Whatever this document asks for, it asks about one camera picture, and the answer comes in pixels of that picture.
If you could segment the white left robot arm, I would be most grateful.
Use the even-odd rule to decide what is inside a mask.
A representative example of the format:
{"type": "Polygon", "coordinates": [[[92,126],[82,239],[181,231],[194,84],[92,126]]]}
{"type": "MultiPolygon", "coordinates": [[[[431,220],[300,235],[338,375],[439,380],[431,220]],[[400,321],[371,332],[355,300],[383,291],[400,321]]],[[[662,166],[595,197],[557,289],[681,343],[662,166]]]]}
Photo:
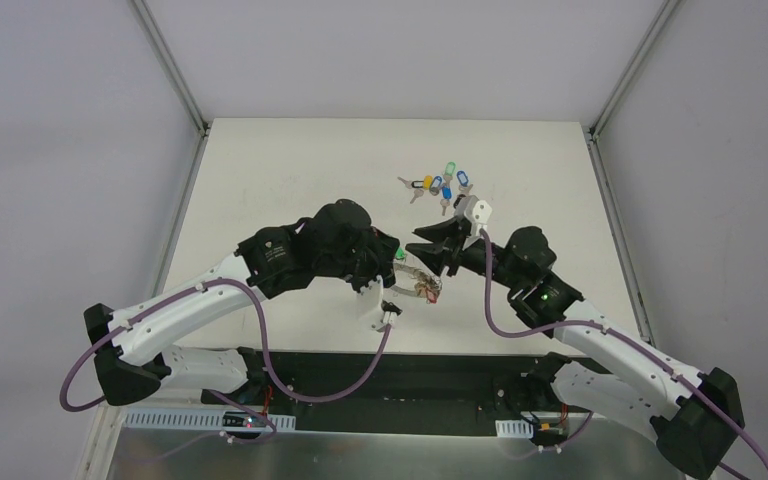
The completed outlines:
{"type": "Polygon", "coordinates": [[[178,340],[234,311],[303,290],[316,278],[333,278],[357,294],[361,318],[384,331],[399,309],[384,300],[395,283],[400,242],[372,224],[352,200],[321,207],[293,224],[264,227],[204,273],[139,304],[84,312],[91,360],[112,406],[140,402],[162,389],[212,390],[241,404],[257,402],[265,378],[239,349],[182,347],[178,340]]]}

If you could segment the silver metal ring disc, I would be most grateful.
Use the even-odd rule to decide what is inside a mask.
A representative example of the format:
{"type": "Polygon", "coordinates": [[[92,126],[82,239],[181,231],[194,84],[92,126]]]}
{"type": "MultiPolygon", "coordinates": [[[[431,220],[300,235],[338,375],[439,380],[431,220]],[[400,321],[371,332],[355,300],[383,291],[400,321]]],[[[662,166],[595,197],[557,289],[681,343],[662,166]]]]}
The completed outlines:
{"type": "Polygon", "coordinates": [[[443,289],[443,282],[439,276],[403,262],[396,262],[393,267],[396,282],[390,287],[390,290],[395,294],[421,299],[428,303],[426,292],[434,291],[438,294],[439,300],[443,289]]]}

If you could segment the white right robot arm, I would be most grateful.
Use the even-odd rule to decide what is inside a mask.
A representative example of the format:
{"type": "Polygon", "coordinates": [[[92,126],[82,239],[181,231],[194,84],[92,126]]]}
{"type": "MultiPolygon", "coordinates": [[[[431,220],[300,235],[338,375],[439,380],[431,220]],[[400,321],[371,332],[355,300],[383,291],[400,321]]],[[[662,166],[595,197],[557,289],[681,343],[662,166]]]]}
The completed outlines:
{"type": "Polygon", "coordinates": [[[536,226],[515,230],[507,243],[485,231],[469,243],[468,223],[448,221],[416,229],[407,251],[433,273],[467,269],[508,288],[507,301],[526,325],[605,368],[600,374],[550,353],[527,375],[529,400],[543,410],[565,403],[609,418],[651,441],[673,467],[707,479],[745,426],[735,378],[721,368],[704,372],[638,338],[603,315],[552,270],[557,259],[536,226]]]}

